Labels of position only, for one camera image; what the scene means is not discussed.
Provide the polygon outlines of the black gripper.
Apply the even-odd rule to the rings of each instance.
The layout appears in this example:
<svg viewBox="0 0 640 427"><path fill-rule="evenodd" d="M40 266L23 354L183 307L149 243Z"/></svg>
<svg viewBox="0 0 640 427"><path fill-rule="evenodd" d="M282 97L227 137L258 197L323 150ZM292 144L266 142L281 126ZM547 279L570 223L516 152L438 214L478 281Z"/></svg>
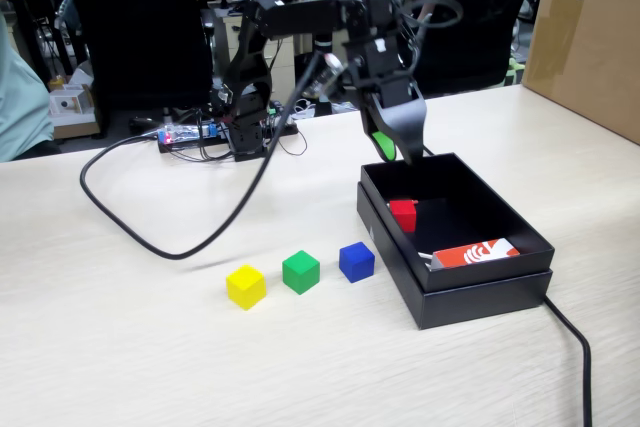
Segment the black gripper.
<svg viewBox="0 0 640 427"><path fill-rule="evenodd" d="M342 99L360 110L363 130L384 162L415 164L423 157L426 103L403 66L394 35L350 34Z"/></svg>

